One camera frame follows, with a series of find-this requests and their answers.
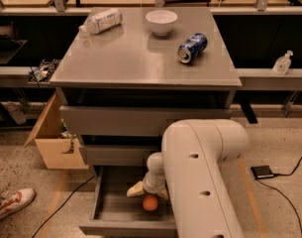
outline power adapter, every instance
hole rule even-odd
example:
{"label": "power adapter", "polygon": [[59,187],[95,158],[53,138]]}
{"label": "power adapter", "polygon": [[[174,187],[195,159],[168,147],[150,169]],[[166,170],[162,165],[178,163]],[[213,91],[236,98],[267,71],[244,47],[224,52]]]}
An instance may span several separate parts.
{"label": "power adapter", "polygon": [[272,179],[274,174],[269,166],[251,167],[255,179]]}

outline box flap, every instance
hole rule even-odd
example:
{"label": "box flap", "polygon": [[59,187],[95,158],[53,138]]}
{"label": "box flap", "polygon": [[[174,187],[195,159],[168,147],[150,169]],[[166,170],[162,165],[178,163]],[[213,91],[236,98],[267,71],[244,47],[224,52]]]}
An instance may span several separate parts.
{"label": "box flap", "polygon": [[43,109],[37,123],[35,124],[29,138],[24,144],[27,147],[32,140],[52,135],[60,135],[62,132],[62,117],[59,111],[61,100],[55,92]]}

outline clear water bottle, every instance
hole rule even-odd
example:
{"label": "clear water bottle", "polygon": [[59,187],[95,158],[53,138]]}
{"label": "clear water bottle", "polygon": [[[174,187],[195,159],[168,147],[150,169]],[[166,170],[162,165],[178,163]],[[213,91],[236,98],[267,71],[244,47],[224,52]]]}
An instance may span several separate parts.
{"label": "clear water bottle", "polygon": [[13,118],[13,120],[18,125],[22,125],[26,122],[25,115],[22,112],[19,105],[16,105],[15,103],[9,101],[8,104],[7,104],[7,110],[9,112],[10,116]]}
{"label": "clear water bottle", "polygon": [[99,34],[122,22],[122,13],[118,8],[112,8],[98,13],[87,19],[84,25],[79,27],[79,34],[84,36],[87,33]]}

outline orange ball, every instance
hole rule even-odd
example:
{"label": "orange ball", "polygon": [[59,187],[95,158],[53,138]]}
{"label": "orange ball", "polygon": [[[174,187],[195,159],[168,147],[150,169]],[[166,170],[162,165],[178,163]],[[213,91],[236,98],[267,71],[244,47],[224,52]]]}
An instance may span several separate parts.
{"label": "orange ball", "polygon": [[143,208],[146,211],[155,211],[158,207],[158,199],[153,194],[147,194],[143,199]]}

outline bowl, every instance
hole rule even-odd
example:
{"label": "bowl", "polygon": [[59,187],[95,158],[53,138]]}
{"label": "bowl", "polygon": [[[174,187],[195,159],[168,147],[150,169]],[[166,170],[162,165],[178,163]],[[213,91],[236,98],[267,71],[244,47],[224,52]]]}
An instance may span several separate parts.
{"label": "bowl", "polygon": [[146,15],[149,29],[157,36],[169,34],[178,16],[167,10],[155,10]]}

